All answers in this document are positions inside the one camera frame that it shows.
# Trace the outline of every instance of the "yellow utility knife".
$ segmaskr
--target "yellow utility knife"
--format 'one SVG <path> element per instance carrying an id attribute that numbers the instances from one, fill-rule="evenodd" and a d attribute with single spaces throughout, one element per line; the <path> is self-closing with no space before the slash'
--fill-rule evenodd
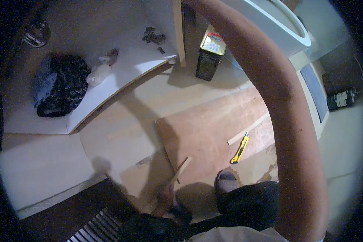
<path id="1" fill-rule="evenodd" d="M 249 141 L 249 132 L 246 132 L 245 136 L 243 137 L 243 139 L 241 141 L 241 145 L 239 146 L 237 153 L 230 160 L 230 164 L 232 164 L 232 165 L 237 164 L 238 161 L 241 160 L 241 156 L 243 154 L 243 151 L 245 150 L 245 147 L 246 147 L 248 141 Z"/>

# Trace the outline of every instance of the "black bag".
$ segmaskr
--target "black bag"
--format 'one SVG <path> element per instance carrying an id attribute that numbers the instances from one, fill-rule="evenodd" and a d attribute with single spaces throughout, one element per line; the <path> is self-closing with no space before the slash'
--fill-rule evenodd
<path id="1" fill-rule="evenodd" d="M 81 57 L 74 55 L 52 57 L 50 69 L 51 73 L 57 73 L 57 78 L 51 94 L 38 105 L 37 114 L 51 118 L 65 116 L 76 109 L 85 96 L 90 70 Z"/>

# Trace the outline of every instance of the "black pants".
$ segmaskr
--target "black pants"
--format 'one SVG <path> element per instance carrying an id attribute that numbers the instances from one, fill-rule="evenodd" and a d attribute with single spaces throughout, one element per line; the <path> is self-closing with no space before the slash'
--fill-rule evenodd
<path id="1" fill-rule="evenodd" d="M 122 226 L 121 241 L 183 241 L 216 227 L 246 226 L 261 231 L 276 223 L 278 183 L 266 181 L 217 196 L 221 215 L 181 227 L 170 219 L 143 214 Z"/>
<path id="2" fill-rule="evenodd" d="M 193 236 L 215 227 L 245 226 L 261 231 L 276 223 L 278 183 L 266 181 L 243 186 L 217 196 L 221 215 L 190 224 L 188 233 Z"/>

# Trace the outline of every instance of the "shoe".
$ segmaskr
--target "shoe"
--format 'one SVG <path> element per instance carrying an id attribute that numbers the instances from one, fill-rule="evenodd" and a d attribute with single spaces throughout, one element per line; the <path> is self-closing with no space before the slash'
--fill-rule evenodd
<path id="1" fill-rule="evenodd" d="M 233 172 L 222 170 L 216 176 L 214 182 L 215 194 L 222 195 L 238 188 L 237 178 Z"/>

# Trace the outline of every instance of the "white sink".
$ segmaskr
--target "white sink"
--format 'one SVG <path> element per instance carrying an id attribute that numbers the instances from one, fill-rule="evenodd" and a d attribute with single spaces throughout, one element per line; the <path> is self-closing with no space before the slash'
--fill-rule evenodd
<path id="1" fill-rule="evenodd" d="M 269 36 L 287 57 L 310 46 L 305 27 L 295 14 L 279 0 L 222 0 L 242 13 Z M 226 58 L 233 64 L 230 51 Z"/>

